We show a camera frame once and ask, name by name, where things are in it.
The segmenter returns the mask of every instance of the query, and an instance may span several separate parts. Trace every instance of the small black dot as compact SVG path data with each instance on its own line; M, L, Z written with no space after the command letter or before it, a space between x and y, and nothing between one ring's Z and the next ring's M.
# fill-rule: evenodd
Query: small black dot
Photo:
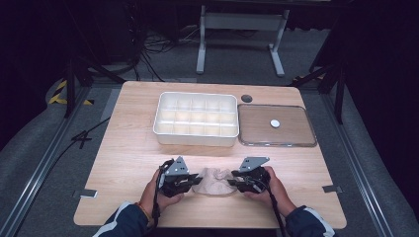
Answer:
M253 98L249 95L243 95L241 96L241 101L244 103L251 103L253 101Z

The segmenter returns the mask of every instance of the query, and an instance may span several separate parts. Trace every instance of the metal stand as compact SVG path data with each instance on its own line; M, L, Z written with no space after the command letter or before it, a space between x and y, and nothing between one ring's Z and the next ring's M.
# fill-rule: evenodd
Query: metal stand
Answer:
M288 87L299 87L318 76L324 75L323 80L318 85L317 90L320 94L329 94L333 86L337 84L336 98L335 98L335 117L340 124L342 124L342 104L345 89L345 69L344 64L339 62L336 65L324 66L312 73L299 78L297 81L292 82Z
M93 84L93 78L90 72L87 70L89 67L92 67L100 74L107 76L113 81L123 84L126 80L115 75L111 71L107 70L101 65L98 65L84 57L77 56L70 59L67 64L67 110L64 117L68 118L75 108L75 78L78 79L82 87L90 87Z
M269 44L272 61L279 77L285 75L283 65L278 55L281 38L287 24L289 10L283 15L257 15L257 14L230 14L230 13L207 13L206 6L201 8L200 24L200 49L198 51L197 73L203 74L206 61L206 29L235 29L276 31L277 37L274 43Z

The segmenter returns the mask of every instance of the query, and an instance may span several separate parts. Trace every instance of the clear plastic lid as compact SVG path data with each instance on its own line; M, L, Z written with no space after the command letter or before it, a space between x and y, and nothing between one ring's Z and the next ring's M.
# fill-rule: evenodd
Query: clear plastic lid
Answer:
M239 140L254 146L305 146L317 144L306 110L298 106L238 106Z

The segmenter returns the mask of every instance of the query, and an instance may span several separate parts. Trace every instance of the metal frame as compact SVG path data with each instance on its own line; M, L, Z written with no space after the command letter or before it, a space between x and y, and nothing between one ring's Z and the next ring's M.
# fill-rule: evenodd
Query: metal frame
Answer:
M352 146L351 140L348 137L348 134L344 126L337 122L334 115L334 105L332 99L329 95L320 95L327 113L332 120L332 123L339 134L340 139L342 140L345 151L348 154L347 161L349 167L354 175L355 181L360 189L361 195L366 203L367 209L370 213L370 216L373 220L374 225L379 236L394 236L390 226L385 219L384 214L382 213L381 207L379 206L376 194L373 188L370 185L370 182L367 179L367 176L361 166L361 163L358 159L357 153L355 152L354 147Z
M24 191L22 192L11 213L0 229L1 237L15 236L18 233L19 228L21 227L29 210L31 209L32 203L36 199L43 182L46 180L51 168L58 159L56 157L57 149L61 144L65 133L69 129L71 122L75 118L77 111L86 100L89 91L90 88L88 87L83 87L80 89L74 110L72 111L71 115L68 118L65 118L59 125L51 144L49 145L40 163L28 180Z
M275 42L270 43L268 47L277 75L284 77L285 72L280 56L278 55L278 48L287 24L289 12L289 10L285 10L282 15L207 13L206 6L203 5L201 7L201 39L198 51L197 73L204 73L206 61L206 29L258 30L277 32Z

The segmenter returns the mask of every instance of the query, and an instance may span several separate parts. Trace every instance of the person's left hand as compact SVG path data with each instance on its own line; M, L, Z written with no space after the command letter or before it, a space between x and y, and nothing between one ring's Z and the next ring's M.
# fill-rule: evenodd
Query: person's left hand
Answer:
M141 196L141 201L140 201L141 205L145 209L145 211L147 211L149 216L151 216L152 210L153 210L154 192L156 189L158 173L159 173L158 170L154 173L153 178L151 179L150 182L148 182ZM178 203L183 197L184 197L184 194L178 194L173 197L166 197L158 193L157 203L160 207L160 213L163 212L167 206Z

